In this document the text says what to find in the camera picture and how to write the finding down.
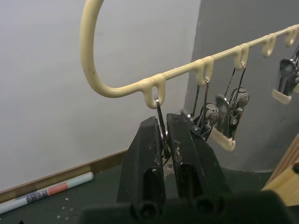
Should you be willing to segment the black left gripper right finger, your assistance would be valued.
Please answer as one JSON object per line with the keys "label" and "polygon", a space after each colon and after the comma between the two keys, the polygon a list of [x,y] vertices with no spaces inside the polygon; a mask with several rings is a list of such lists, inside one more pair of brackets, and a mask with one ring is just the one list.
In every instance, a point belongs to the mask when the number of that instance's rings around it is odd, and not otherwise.
{"label": "black left gripper right finger", "polygon": [[178,196],[193,199],[230,193],[213,149],[178,114],[166,117]]}

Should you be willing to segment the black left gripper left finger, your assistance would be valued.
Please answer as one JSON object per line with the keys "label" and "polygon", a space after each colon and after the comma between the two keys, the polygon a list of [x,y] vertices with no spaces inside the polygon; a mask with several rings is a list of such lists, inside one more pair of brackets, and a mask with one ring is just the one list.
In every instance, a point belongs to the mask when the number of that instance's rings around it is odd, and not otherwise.
{"label": "black left gripper left finger", "polygon": [[162,146],[156,117],[140,123],[121,165],[118,202],[164,204],[166,199]]}

